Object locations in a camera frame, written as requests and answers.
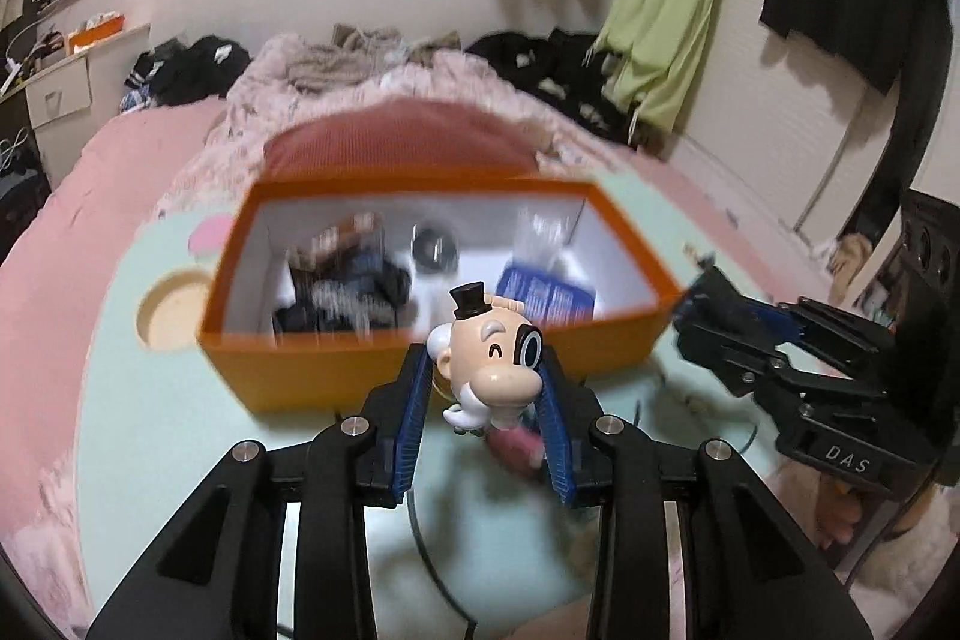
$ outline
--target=metal screw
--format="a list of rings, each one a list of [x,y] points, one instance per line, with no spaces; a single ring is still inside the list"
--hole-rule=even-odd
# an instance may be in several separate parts
[[[340,431],[347,434],[347,437],[360,437],[360,434],[366,432],[367,429],[370,429],[370,421],[361,418],[359,415],[347,418],[340,424]]]
[[[620,434],[623,431],[623,421],[616,415],[601,415],[594,424],[602,434]]]
[[[704,450],[707,451],[707,456],[714,461],[726,461],[733,456],[733,448],[723,442],[722,439],[712,439],[707,442],[707,447]]]
[[[260,446],[251,440],[239,442],[230,452],[237,461],[253,461],[260,454]]]

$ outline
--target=orange container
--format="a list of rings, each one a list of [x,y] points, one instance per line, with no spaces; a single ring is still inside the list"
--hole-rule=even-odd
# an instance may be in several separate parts
[[[330,172],[261,180],[248,192],[227,240],[210,290],[198,343],[233,392],[252,411],[360,405],[368,391],[397,376],[411,342],[429,328],[353,333],[282,335],[270,331],[270,290],[289,242],[319,234],[356,211],[381,212],[387,244],[400,247],[416,215],[457,228],[464,279],[445,278],[445,289],[480,279],[469,256],[469,237],[499,242],[508,259],[517,205],[569,209],[576,215],[570,252],[582,257],[590,282],[602,278],[592,321],[545,330],[568,376],[638,365],[650,355],[670,319],[680,289],[656,254],[596,185],[503,173]],[[486,275],[493,290],[502,271]],[[418,293],[414,280],[413,296]],[[600,311],[601,299],[607,311]]]
[[[102,39],[115,36],[123,30],[125,20],[126,18],[120,15],[119,17],[107,20],[105,23],[94,25],[93,28],[88,28],[85,31],[74,34],[68,42],[68,54],[72,55],[77,47],[89,47],[90,44],[96,44]]]

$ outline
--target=bed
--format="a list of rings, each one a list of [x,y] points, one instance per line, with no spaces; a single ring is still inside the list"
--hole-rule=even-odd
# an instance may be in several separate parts
[[[293,34],[271,39],[226,101],[144,110],[110,121],[0,268],[5,361],[0,392],[7,409],[18,413],[0,429],[8,455],[0,465],[6,500],[0,507],[0,544],[68,637],[82,636],[92,620],[78,544],[74,445],[90,336],[114,268],[142,223],[198,207],[235,207],[256,177],[264,143],[282,131],[397,95],[467,103],[508,121],[533,122],[551,140],[540,162],[543,172],[640,175],[772,298],[794,299],[799,293],[771,274],[683,177],[593,138],[499,80],[486,62],[440,52],[433,68],[408,64],[355,87],[305,97],[286,80],[286,63],[302,44]],[[788,474],[782,482],[809,515],[809,475]],[[894,602],[887,605],[895,616],[888,624],[912,609]]]

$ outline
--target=toy figurine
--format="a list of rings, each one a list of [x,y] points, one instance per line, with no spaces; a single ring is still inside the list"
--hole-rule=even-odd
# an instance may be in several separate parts
[[[544,336],[523,317],[522,302],[491,296],[483,283],[455,287],[450,295],[457,303],[454,322],[427,340],[458,402],[443,418],[459,432],[512,429],[544,385],[536,373]]]

